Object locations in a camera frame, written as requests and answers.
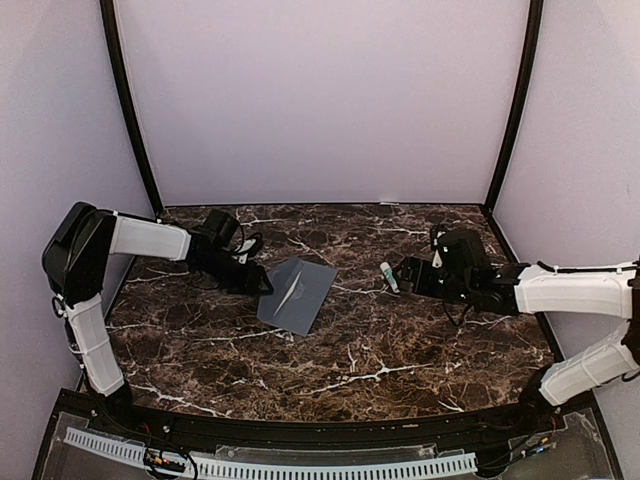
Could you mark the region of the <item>green and white glue stick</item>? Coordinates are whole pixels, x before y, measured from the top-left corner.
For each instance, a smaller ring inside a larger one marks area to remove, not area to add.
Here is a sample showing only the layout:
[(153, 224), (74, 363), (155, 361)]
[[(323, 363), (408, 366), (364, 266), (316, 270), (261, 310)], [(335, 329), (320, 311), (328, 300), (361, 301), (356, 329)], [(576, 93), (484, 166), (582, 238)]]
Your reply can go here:
[(399, 285), (394, 277), (393, 274), (393, 270), (390, 266), (390, 264), (388, 262), (382, 262), (380, 264), (380, 270), (385, 278), (385, 280), (387, 281), (387, 283), (389, 284), (389, 287), (391, 289), (391, 291), (394, 294), (399, 294), (400, 293), (400, 288)]

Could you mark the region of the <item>grey paper envelope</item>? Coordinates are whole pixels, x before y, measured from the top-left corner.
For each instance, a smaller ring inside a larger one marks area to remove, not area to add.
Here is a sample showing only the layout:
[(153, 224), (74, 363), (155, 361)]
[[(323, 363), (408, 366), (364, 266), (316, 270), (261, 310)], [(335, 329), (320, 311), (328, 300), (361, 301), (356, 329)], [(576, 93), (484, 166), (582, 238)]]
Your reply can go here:
[(291, 257), (269, 270), (267, 276), (274, 291), (260, 298), (257, 318), (278, 329), (307, 336), (337, 270)]

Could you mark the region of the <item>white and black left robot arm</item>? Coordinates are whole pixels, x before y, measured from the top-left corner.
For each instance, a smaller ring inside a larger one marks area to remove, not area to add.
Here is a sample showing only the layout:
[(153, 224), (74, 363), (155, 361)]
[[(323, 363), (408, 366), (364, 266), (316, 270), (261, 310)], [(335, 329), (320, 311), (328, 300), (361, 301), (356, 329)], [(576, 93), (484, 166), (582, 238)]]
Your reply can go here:
[(120, 436), (134, 435), (141, 415), (124, 400), (131, 390), (106, 330), (101, 294), (109, 258), (124, 254), (182, 262), (210, 276), (227, 293), (270, 295), (274, 288), (267, 272), (254, 260), (263, 246), (262, 236), (252, 235), (250, 245), (230, 247), (241, 228), (221, 210), (212, 210), (202, 224), (185, 229), (78, 202), (48, 242), (42, 267), (54, 293), (54, 312), (65, 321), (89, 390), (108, 400), (101, 411), (103, 421)]

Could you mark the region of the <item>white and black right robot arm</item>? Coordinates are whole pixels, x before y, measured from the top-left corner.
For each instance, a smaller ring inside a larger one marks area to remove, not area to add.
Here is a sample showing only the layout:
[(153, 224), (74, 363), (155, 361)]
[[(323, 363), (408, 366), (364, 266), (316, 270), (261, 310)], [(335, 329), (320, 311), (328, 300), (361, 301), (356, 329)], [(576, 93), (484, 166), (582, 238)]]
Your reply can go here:
[(618, 377), (639, 374), (639, 264), (560, 267), (542, 261), (494, 267), (473, 230), (431, 231), (433, 256), (406, 257), (383, 272), (395, 293), (460, 303), (467, 310), (514, 316), (546, 312), (615, 316), (622, 324), (573, 357), (536, 371), (510, 424), (534, 432), (549, 411)]

